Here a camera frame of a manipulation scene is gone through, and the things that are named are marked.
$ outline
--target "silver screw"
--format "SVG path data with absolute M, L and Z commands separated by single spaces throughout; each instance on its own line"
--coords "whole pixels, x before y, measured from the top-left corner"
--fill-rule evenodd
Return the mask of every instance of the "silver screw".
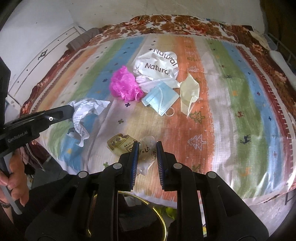
M 122 168 L 122 164 L 121 163 L 115 163 L 114 165 L 113 165 L 113 168 L 114 169 L 120 169 L 120 168 Z
M 216 174 L 215 172 L 209 172 L 209 173 L 207 174 L 207 176 L 208 176 L 209 178 L 216 178 L 216 177 L 217 177 L 217 174 Z
M 173 165 L 173 167 L 174 167 L 175 169 L 181 169 L 181 168 L 182 168 L 182 164 L 181 164 L 181 163 L 175 163 L 175 164 Z
M 85 178 L 85 177 L 87 176 L 87 172 L 82 171 L 82 172 L 80 172 L 80 173 L 78 174 L 78 176 L 79 176 L 80 178 Z

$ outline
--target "white wall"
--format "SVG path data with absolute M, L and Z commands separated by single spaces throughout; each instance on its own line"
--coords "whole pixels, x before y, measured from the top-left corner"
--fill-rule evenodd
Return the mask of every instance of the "white wall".
M 0 31 L 0 56 L 11 70 L 9 87 L 30 61 L 73 23 L 63 1 L 23 0 Z
M 138 15 L 179 14 L 231 24 L 252 25 L 264 32 L 260 0 L 64 0 L 72 18 L 86 30 L 129 21 Z

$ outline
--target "blue face mask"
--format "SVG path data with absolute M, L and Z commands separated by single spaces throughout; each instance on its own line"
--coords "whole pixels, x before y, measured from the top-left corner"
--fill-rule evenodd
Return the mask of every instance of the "blue face mask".
M 171 87 L 161 82 L 142 99 L 142 102 L 163 116 L 178 98 L 179 95 Z

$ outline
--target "crumpled pink plastic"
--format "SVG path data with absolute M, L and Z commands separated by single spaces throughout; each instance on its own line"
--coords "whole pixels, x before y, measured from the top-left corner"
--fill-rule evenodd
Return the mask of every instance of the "crumpled pink plastic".
M 121 97 L 126 103 L 133 100 L 140 101 L 144 95 L 136 78 L 126 66 L 114 72 L 109 89 L 114 97 Z

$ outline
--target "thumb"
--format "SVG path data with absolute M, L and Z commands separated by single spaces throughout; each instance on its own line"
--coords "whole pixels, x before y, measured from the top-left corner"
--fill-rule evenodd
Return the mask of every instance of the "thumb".
M 1 171 L 0 171 L 0 185 L 2 185 L 2 186 L 8 185 L 8 177 L 5 176 L 5 174 Z

